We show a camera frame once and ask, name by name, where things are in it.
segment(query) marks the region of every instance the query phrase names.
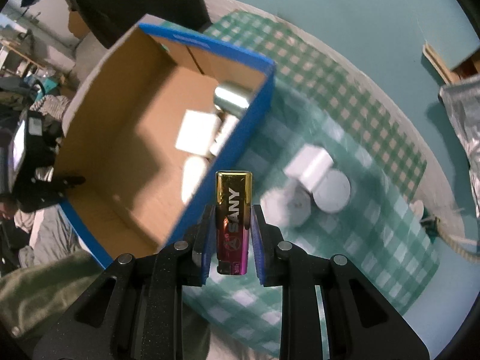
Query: metal screw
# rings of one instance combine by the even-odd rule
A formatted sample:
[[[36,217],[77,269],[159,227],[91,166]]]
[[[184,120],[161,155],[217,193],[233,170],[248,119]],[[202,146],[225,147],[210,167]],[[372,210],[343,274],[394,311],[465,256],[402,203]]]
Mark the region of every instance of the metal screw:
[[[120,264],[128,264],[134,257],[130,253],[124,253],[118,256],[118,262]]]
[[[184,251],[185,249],[188,248],[188,242],[187,241],[177,241],[173,244],[173,247],[177,251]]]
[[[292,249],[292,244],[288,241],[281,241],[278,243],[278,248],[281,251],[289,251],[290,249]]]
[[[348,261],[349,260],[342,254],[337,254],[335,257],[333,257],[333,262],[338,266],[344,266],[347,264]]]

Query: white cube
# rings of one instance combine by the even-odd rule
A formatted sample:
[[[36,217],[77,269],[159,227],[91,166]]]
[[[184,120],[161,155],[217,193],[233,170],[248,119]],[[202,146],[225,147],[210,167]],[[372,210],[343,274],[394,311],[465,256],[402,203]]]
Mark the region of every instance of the white cube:
[[[333,166],[333,159],[323,147],[305,144],[283,170],[291,179],[298,180],[312,192]]]
[[[188,109],[183,117],[175,147],[184,152],[207,156],[220,123],[220,118],[215,114]]]

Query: blue gripper pad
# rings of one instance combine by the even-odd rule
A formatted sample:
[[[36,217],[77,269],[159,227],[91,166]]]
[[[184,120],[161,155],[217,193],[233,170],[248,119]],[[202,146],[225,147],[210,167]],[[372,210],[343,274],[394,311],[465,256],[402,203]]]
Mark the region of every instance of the blue gripper pad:
[[[262,237],[260,235],[260,226],[258,225],[257,215],[253,207],[250,215],[250,231],[251,242],[253,244],[253,256],[255,257],[255,270],[257,271],[257,277],[260,280],[260,284],[264,285],[266,282],[265,255]]]
[[[202,284],[205,285],[210,274],[213,253],[216,252],[217,229],[215,227],[215,208],[212,207],[208,217],[208,231],[203,244],[202,252]]]

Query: white cylinder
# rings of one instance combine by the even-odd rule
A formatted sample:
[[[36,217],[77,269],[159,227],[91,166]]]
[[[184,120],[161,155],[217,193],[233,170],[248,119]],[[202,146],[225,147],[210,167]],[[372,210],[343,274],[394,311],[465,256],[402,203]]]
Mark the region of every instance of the white cylinder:
[[[280,229],[301,226],[311,214],[310,195],[297,186],[289,183],[284,188],[268,190],[261,198],[265,221]]]
[[[187,204],[196,192],[207,173],[208,167],[209,163],[203,157],[192,155],[185,160],[181,183],[181,201],[184,204]]]
[[[320,210],[335,214],[344,209],[350,200],[349,179],[339,170],[330,169],[314,188],[312,195]]]
[[[210,146],[210,153],[212,153],[215,157],[217,157],[222,150],[225,142],[230,137],[231,133],[234,131],[238,122],[239,119],[233,115],[225,116],[225,121],[223,122],[220,131],[215,137],[215,142],[213,142]]]

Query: green checkered tablecloth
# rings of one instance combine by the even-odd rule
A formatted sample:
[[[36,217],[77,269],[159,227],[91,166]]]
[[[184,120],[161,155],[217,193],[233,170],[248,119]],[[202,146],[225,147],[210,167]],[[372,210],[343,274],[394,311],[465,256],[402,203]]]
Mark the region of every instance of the green checkered tablecloth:
[[[413,197],[426,168],[422,155],[378,100],[284,24],[233,12],[206,34],[277,62],[271,111],[237,163],[237,169],[253,172],[253,202],[285,184],[283,168],[303,144],[325,147],[335,166],[349,177],[349,205],[334,215],[314,208],[301,227],[282,229],[284,238],[309,254],[327,258],[344,254],[403,314],[439,263],[404,199]],[[184,287],[184,300],[247,346],[278,356],[281,289],[260,286],[251,247],[244,276],[219,275],[216,263],[213,258],[206,286]],[[327,359],[319,288],[317,298]]]
[[[285,83],[315,100],[367,150],[407,201],[413,198],[426,159],[380,101],[344,67],[287,25],[244,11],[223,17],[205,34],[272,58]]]
[[[348,176],[352,196],[338,214],[313,207],[302,226],[282,228],[284,238],[309,254],[327,258],[344,254],[399,312],[405,312],[437,270],[436,250],[375,159],[317,102],[279,79],[272,108],[236,166],[253,172],[253,202],[285,185],[283,168],[305,143],[328,150],[335,166]],[[278,356],[281,289],[260,286],[251,248],[245,276],[219,275],[216,263],[214,259],[206,286],[184,287],[184,300],[249,347]],[[319,315],[328,358],[321,300]]]

